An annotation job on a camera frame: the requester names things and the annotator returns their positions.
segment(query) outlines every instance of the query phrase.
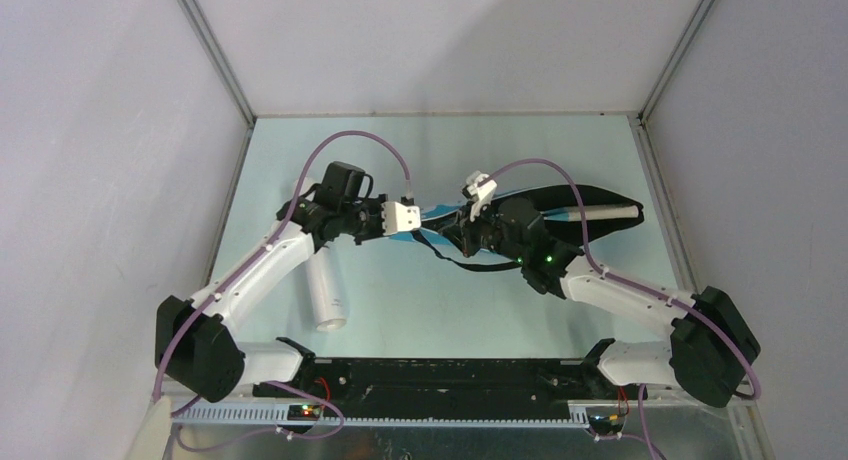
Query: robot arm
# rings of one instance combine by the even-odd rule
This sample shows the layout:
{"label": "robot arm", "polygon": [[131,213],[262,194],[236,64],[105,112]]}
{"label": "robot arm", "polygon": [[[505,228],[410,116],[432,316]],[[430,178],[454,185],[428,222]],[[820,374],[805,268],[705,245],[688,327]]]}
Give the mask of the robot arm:
{"label": "robot arm", "polygon": [[302,360],[295,344],[236,344],[235,334],[250,312],[283,277],[339,235],[352,235],[361,243],[421,226],[420,210],[411,200],[358,197],[366,176],[357,167],[333,162],[322,182],[296,199],[291,220],[283,223],[289,202],[237,265],[187,301],[172,296],[162,302],[156,321],[156,365],[197,305],[212,298],[174,350],[166,373],[210,402],[223,399],[238,385],[290,381]]}
{"label": "robot arm", "polygon": [[[615,281],[622,276],[603,264],[593,265],[580,247],[552,236],[530,200],[490,204],[495,182],[477,185],[486,177],[479,172],[469,177],[464,192],[469,202],[457,215],[466,256],[480,249],[498,253],[519,264],[537,292],[594,305],[654,332],[660,341],[627,344],[607,339],[587,355],[611,383],[680,386],[708,405],[727,404],[745,376],[742,365],[713,331],[674,304],[707,317],[751,363],[760,353],[759,343],[727,294],[712,287],[696,294],[650,282],[628,282],[647,287],[642,289]],[[668,299],[646,291],[662,292]]]}

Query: red wire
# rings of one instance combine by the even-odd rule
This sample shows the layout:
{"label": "red wire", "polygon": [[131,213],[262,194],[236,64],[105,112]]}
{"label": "red wire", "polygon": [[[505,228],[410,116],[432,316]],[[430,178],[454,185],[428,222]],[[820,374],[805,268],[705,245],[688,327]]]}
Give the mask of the red wire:
{"label": "red wire", "polygon": [[627,411],[624,412],[624,416],[630,414],[630,401],[627,400],[627,393],[624,392],[624,387],[618,387],[619,393],[619,402],[618,402],[618,412],[621,414],[621,398],[624,398],[624,404],[627,405]]}
{"label": "red wire", "polygon": [[330,401],[330,385],[327,384],[327,381],[324,380],[324,377],[318,377],[315,379],[315,383],[320,383],[324,386],[324,391],[327,392],[327,397],[325,400]]}

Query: white wall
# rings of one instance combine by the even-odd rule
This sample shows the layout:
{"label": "white wall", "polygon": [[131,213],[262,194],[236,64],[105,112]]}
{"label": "white wall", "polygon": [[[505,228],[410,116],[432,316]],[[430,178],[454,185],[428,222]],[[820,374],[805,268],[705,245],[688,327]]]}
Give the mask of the white wall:
{"label": "white wall", "polygon": [[175,0],[0,0],[0,457],[123,456],[244,131]]}
{"label": "white wall", "polygon": [[259,115],[636,110],[698,0],[199,0]]}
{"label": "white wall", "polygon": [[779,458],[844,458],[848,0],[720,0],[649,122],[701,278],[763,346]]}

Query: black strap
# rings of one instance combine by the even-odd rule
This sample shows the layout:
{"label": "black strap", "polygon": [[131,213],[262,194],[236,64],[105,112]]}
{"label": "black strap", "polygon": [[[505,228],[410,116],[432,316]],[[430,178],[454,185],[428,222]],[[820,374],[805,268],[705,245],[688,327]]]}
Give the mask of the black strap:
{"label": "black strap", "polygon": [[496,264],[493,264],[493,265],[481,265],[481,264],[477,264],[477,263],[457,262],[456,260],[454,260],[452,258],[449,258],[449,257],[442,255],[442,253],[439,252],[439,250],[436,247],[434,247],[433,244],[430,243],[430,241],[427,240],[426,237],[424,237],[424,235],[421,233],[421,230],[414,230],[412,232],[412,238],[415,239],[416,242],[424,244],[427,247],[429,247],[430,250],[432,250],[433,253],[436,254],[436,257],[438,257],[442,260],[447,260],[449,262],[453,262],[458,267],[464,268],[465,270],[468,270],[470,272],[505,272],[507,270],[514,270],[516,268],[521,267],[521,265],[519,265],[515,262],[496,263]]}

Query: white cylinder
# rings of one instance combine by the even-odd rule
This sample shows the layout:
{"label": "white cylinder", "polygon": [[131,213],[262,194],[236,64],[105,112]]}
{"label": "white cylinder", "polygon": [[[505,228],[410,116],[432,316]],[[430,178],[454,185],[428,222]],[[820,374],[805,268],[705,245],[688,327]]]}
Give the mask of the white cylinder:
{"label": "white cylinder", "polygon": [[319,332],[338,330],[347,323],[347,312],[339,295],[332,263],[330,251],[326,248],[318,250],[306,261],[312,315],[315,317],[315,328]]}
{"label": "white cylinder", "polygon": [[[580,221],[579,207],[565,207],[569,222]],[[589,205],[583,207],[586,220],[611,220],[615,218],[638,218],[639,207],[636,205]]]}

